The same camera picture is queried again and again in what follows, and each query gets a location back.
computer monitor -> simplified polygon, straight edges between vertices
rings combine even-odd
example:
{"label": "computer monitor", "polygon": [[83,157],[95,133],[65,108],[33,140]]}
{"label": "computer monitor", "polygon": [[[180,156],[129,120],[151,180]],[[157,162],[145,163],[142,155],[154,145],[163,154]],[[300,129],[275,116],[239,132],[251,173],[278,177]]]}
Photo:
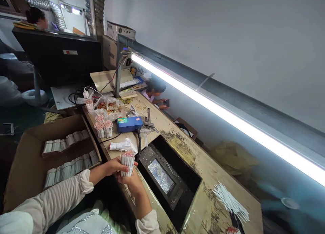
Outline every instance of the computer monitor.
{"label": "computer monitor", "polygon": [[14,36],[50,87],[91,84],[103,71],[101,43],[88,36],[14,27]]}

person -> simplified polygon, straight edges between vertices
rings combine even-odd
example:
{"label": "person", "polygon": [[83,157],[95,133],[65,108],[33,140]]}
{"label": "person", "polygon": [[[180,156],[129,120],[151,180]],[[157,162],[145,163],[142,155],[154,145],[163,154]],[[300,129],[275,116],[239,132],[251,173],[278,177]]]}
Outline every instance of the person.
{"label": "person", "polygon": [[[120,183],[128,185],[135,198],[137,233],[159,234],[157,213],[151,207],[136,170],[133,170],[131,177],[121,177],[120,171],[128,172],[129,169],[122,165],[117,157],[50,187],[27,199],[13,211],[0,215],[0,233],[45,233],[50,225],[76,207],[86,194],[92,192],[101,179],[115,174]],[[98,212],[98,209],[94,209],[81,214],[57,233],[116,234],[114,226],[98,215]]]}
{"label": "person", "polygon": [[40,29],[47,29],[48,23],[45,18],[44,12],[36,7],[31,7],[30,10],[26,12],[27,22],[31,24],[36,24]]}
{"label": "person", "polygon": [[166,83],[156,77],[152,76],[151,80],[147,82],[148,87],[147,89],[143,90],[141,93],[143,96],[145,96],[150,102],[152,102],[154,105],[156,105],[160,110],[166,110],[169,109],[169,107],[165,104],[157,105],[160,103],[165,102],[168,99],[155,99],[155,96],[160,96],[165,90],[166,90]]}

fan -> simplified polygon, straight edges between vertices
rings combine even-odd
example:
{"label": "fan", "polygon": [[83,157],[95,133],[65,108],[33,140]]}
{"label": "fan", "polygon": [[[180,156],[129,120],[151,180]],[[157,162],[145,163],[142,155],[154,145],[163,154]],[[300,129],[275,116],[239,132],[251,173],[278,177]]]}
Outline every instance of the fan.
{"label": "fan", "polygon": [[258,186],[278,198],[278,200],[262,200],[263,211],[284,213],[287,217],[285,221],[289,222],[296,234],[324,232],[325,206],[322,203],[316,204],[315,200],[306,196],[303,186],[299,189],[290,187],[287,190],[288,195],[267,183],[260,183]]}

white sleeve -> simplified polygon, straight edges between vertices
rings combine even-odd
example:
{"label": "white sleeve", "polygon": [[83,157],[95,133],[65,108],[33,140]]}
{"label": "white sleeve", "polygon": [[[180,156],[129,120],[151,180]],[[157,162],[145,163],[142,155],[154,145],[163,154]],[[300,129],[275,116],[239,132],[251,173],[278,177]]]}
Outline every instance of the white sleeve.
{"label": "white sleeve", "polygon": [[138,234],[161,234],[155,210],[152,210],[142,220],[137,219],[135,227]]}
{"label": "white sleeve", "polygon": [[45,233],[48,227],[76,207],[94,189],[90,170],[64,180],[36,197],[27,199],[13,211],[29,213],[34,222],[33,233]]}

blue battery pack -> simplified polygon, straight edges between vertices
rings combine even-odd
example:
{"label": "blue battery pack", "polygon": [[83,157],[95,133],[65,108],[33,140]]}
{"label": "blue battery pack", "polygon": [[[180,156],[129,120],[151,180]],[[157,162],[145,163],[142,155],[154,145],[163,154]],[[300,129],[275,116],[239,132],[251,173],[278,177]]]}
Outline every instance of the blue battery pack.
{"label": "blue battery pack", "polygon": [[141,117],[128,117],[117,119],[117,132],[132,132],[143,126]]}

